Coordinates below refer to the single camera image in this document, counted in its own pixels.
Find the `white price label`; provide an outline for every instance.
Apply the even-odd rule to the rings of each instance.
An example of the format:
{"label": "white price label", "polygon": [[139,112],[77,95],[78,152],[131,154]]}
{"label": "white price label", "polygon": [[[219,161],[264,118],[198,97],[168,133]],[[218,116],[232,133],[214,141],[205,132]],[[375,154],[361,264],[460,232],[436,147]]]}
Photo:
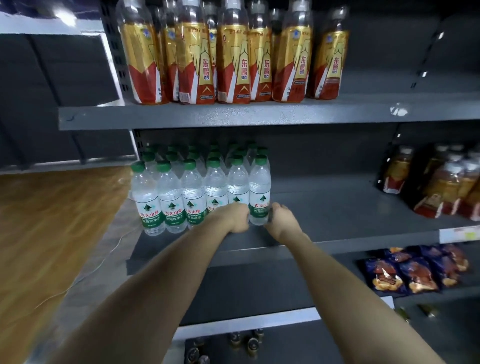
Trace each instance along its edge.
{"label": "white price label", "polygon": [[464,226],[462,228],[440,229],[440,244],[461,243],[480,240],[480,225]]}

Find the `person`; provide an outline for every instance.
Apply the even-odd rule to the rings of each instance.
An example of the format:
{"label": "person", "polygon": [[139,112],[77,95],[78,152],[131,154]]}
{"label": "person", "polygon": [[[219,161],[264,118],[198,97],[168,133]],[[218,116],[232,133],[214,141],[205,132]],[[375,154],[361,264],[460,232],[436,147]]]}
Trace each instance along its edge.
{"label": "person", "polygon": [[[228,233],[248,229],[248,214],[240,203],[208,214],[102,302],[49,363],[161,363],[215,251]],[[291,251],[346,363],[444,363],[363,282],[316,247],[288,208],[273,203],[265,227]]]}

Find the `wooden floor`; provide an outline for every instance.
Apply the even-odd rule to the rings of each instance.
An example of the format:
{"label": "wooden floor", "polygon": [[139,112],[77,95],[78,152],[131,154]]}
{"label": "wooden floor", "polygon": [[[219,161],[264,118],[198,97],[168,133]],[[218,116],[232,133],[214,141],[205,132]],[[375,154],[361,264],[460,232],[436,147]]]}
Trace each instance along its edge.
{"label": "wooden floor", "polygon": [[23,364],[129,189],[128,167],[0,176],[0,361]]}

